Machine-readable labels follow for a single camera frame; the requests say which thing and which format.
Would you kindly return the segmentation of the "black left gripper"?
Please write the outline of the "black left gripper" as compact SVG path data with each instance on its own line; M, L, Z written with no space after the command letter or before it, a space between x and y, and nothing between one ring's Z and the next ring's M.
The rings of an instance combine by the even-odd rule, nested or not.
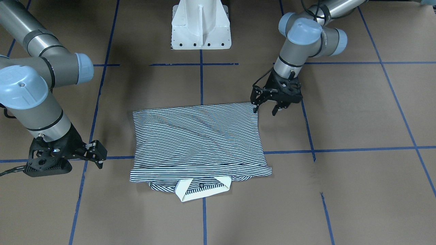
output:
M276 71L271 71L263 88L253 85L250 96L253 112L257 113L260 105L270 98L277 102L271 112L272 116L276 116L280 110L287 109L290 103L301 102L303 98L301 83L295 71L291 71L288 77L282 77Z

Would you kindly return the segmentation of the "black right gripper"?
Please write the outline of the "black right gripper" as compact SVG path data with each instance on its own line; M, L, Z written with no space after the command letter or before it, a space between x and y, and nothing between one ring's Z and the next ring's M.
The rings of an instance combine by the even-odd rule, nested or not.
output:
M47 142L41 137L33 139L23 172L30 177L67 174L72 170L70 159L90 160L98 169L102 169L106 158L107 149L99 140L85 144L71 125L58 140Z

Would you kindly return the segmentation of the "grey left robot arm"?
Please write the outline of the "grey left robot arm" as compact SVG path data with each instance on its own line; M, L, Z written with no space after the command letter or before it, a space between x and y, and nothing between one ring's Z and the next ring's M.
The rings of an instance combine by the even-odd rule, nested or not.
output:
M252 86L251 103L256 113L261 104L274 101L272 115L303 96L298 75L308 58L341 54L347 46L347 34L327 25L335 19L351 14L364 0L319 0L301 13L289 12L282 16L278 30L285 42L274 66L266 73L263 87Z

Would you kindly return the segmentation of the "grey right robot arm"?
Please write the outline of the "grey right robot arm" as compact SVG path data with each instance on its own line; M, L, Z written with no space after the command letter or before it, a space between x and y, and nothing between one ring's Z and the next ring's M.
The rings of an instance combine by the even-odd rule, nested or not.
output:
M33 136L26 164L1 175L66 174L72 170L71 159L92 161L102 169L107 149L98 140L85 143L52 94L54 88L91 81L93 62L86 54L71 53L20 1L2 0L0 14L1 26L30 55L1 56L1 107Z

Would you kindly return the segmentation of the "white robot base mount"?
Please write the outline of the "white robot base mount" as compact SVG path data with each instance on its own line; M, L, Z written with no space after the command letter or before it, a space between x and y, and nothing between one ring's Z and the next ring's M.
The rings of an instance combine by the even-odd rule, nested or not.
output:
M172 8L173 50L222 50L232 46L229 0L181 0Z

